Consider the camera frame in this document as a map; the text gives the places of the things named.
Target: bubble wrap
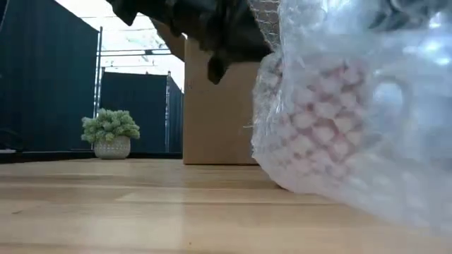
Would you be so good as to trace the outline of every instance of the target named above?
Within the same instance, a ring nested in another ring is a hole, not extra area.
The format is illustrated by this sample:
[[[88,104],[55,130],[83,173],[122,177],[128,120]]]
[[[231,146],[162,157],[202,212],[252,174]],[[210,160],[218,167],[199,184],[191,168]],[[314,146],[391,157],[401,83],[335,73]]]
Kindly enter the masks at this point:
[[[248,0],[248,3],[267,43],[275,49],[280,44],[280,0]]]
[[[258,72],[254,158],[290,191],[452,235],[452,30],[332,35],[297,2]]]

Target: wooden floor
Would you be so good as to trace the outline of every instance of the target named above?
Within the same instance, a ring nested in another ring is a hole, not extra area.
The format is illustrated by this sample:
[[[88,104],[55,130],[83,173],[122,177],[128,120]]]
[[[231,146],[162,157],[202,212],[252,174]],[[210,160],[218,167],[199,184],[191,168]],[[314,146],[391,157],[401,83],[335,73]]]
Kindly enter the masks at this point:
[[[0,253],[435,254],[452,243],[281,190],[258,167],[0,165]]]

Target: metal pole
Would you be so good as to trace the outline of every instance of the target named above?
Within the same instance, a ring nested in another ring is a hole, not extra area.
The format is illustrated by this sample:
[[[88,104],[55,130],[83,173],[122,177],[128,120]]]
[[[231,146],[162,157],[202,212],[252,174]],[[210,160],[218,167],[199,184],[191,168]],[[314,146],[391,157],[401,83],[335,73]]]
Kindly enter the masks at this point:
[[[165,149],[166,152],[170,152],[170,136],[171,136],[171,87],[170,87],[171,71],[168,71],[167,75],[167,94],[166,94],[166,107],[165,107]]]
[[[97,66],[96,66],[96,86],[95,86],[95,108],[94,108],[94,117],[97,116],[97,112],[99,111],[99,102],[100,102],[100,59],[102,58],[102,34],[104,32],[104,28],[100,27],[99,30],[99,43],[97,44]]]

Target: black fabric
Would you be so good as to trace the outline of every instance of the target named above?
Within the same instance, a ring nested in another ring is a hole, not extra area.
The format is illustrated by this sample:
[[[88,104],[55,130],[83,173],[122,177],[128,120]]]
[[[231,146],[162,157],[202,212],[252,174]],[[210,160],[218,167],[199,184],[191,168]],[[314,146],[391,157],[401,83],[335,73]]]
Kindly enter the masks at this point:
[[[109,73],[102,76],[100,107],[127,110],[140,126],[132,152],[165,152],[165,75]]]
[[[90,147],[97,31],[54,0],[12,0],[0,32],[0,128],[26,150]]]
[[[169,152],[182,152],[182,128],[184,94],[173,81],[168,78],[169,86]]]

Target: cardboard box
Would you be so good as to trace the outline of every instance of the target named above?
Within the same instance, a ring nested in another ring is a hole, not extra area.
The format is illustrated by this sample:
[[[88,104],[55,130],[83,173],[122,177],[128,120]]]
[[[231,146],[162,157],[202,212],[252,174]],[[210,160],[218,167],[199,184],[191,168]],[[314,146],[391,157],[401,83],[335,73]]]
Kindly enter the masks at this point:
[[[186,41],[184,163],[255,164],[251,92],[258,63],[235,64],[214,85],[207,79],[209,58],[197,42]]]

